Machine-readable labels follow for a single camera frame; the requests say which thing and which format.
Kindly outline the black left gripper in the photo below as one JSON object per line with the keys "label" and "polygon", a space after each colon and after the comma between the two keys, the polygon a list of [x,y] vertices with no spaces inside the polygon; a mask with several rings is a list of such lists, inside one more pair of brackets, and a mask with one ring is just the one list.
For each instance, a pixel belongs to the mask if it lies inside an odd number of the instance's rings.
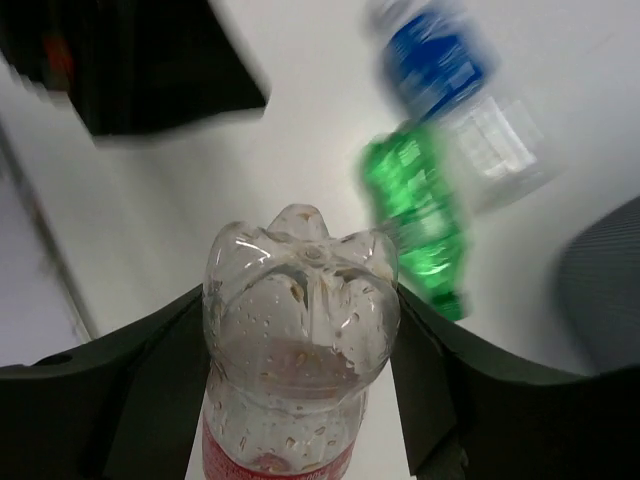
{"label": "black left gripper", "polygon": [[1,55],[22,83],[66,95],[94,138],[268,103],[207,1],[4,1]]}

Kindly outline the clear bottle dark blue label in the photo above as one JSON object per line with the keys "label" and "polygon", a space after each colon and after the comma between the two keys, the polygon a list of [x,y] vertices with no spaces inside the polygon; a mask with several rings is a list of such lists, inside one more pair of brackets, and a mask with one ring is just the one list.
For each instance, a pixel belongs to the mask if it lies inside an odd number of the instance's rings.
{"label": "clear bottle dark blue label", "polygon": [[467,205],[483,212],[551,180],[553,150],[499,74],[458,1],[370,1],[390,84],[414,122],[436,125]]}

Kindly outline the clear bottle red label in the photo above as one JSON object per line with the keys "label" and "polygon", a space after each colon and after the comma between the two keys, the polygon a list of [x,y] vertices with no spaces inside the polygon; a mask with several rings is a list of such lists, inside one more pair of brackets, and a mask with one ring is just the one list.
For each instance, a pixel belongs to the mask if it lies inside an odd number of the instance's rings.
{"label": "clear bottle red label", "polygon": [[400,306],[397,254],[373,229],[335,238],[311,205],[217,234],[203,281],[208,479],[340,479]]}

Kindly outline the green bottle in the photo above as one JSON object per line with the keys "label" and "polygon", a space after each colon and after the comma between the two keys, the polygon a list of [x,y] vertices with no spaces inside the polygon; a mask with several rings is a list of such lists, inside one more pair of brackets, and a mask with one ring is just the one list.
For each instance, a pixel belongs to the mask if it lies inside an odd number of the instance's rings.
{"label": "green bottle", "polygon": [[467,238],[434,130],[404,123],[374,138],[360,175],[376,225],[396,247],[401,277],[445,319],[465,318]]}

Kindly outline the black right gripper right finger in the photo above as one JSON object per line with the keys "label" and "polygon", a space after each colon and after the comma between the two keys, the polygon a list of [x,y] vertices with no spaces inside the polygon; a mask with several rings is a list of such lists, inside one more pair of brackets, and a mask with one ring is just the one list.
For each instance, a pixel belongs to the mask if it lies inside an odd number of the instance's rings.
{"label": "black right gripper right finger", "polygon": [[437,314],[405,287],[391,358],[419,479],[635,479],[639,370],[547,367]]}

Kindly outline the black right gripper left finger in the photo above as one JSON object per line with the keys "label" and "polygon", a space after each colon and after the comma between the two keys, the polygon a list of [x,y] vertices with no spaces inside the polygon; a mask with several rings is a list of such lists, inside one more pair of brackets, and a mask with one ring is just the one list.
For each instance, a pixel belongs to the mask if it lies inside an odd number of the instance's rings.
{"label": "black right gripper left finger", "polygon": [[209,354],[202,289],[31,366],[1,370],[4,479],[182,479]]}

